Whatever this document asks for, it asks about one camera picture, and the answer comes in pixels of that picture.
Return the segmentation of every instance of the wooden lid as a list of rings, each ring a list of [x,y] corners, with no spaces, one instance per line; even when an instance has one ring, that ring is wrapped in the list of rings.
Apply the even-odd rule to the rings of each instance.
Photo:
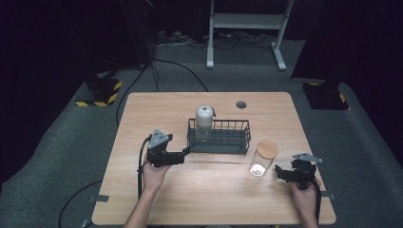
[[[267,140],[258,143],[257,151],[265,159],[274,159],[278,154],[275,143]]]

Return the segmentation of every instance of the person's left hand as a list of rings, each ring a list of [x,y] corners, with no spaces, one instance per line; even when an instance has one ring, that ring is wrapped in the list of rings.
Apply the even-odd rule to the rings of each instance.
[[[151,191],[157,193],[163,185],[165,174],[171,165],[154,167],[150,162],[143,166],[144,192]]]

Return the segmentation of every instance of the black wire rack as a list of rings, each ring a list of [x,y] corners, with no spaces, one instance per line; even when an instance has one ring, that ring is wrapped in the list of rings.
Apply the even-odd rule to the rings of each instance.
[[[246,154],[251,141],[251,130],[247,120],[213,120],[207,139],[196,137],[196,120],[189,119],[187,145],[191,152]]]

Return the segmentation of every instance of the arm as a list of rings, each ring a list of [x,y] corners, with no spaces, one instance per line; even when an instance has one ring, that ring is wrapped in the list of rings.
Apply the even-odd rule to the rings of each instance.
[[[131,212],[124,228],[143,228],[146,227],[148,215],[151,211],[152,203],[157,196],[158,190],[163,185],[165,174],[171,166],[160,168],[153,167],[149,162],[143,167],[144,189],[137,201],[136,206]]]
[[[291,190],[294,196],[294,205],[297,208],[299,217],[304,228],[317,228],[317,218],[315,217],[317,190],[309,183],[308,188],[299,190],[295,182],[290,182]]]

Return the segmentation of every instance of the hand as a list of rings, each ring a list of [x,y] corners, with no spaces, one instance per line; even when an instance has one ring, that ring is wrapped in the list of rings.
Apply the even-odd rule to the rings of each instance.
[[[302,220],[303,227],[317,227],[317,219],[315,211],[317,206],[317,190],[313,184],[308,183],[308,188],[299,190],[297,183],[289,182],[294,196],[294,205],[296,206],[299,216]]]
[[[157,193],[163,185],[165,174],[171,165],[163,167],[154,167],[150,162],[143,166],[144,192],[150,191]]]

